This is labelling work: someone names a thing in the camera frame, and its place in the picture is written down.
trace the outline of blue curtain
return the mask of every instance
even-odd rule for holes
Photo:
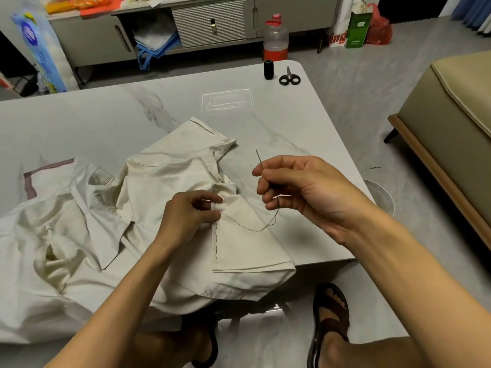
[[[452,19],[462,20],[472,29],[478,29],[491,14],[491,0],[460,0],[452,12]]]

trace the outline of red plastic bag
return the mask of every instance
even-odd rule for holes
[[[373,45],[387,45],[392,38],[392,26],[389,19],[384,18],[378,11],[377,4],[368,4],[367,6],[373,6],[373,15],[368,27],[365,43],[371,43]]]

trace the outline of curtain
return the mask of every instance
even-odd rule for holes
[[[491,0],[460,0],[452,19],[463,23],[479,33],[491,32]]]

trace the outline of pink fabric trim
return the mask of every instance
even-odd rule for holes
[[[40,172],[41,170],[54,169],[54,168],[57,168],[59,166],[68,165],[68,164],[73,163],[74,161],[75,161],[75,158],[73,157],[73,158],[68,159],[68,160],[58,161],[57,163],[52,163],[52,164],[42,166],[36,170],[33,170],[32,172],[24,173],[24,190],[27,193],[28,200],[33,199],[37,196],[37,192],[34,189],[34,187],[32,186],[32,177],[31,176],[34,173]]]

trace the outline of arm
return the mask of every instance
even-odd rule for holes
[[[172,254],[193,238],[201,223],[220,218],[217,210],[210,210],[210,201],[204,199],[222,202],[218,195],[200,190],[178,193],[165,205],[155,240],[85,326],[46,367],[121,365]]]
[[[266,208],[296,209],[349,249],[433,366],[491,366],[491,315],[404,226],[322,159],[277,156],[263,165],[252,173],[262,176]]]

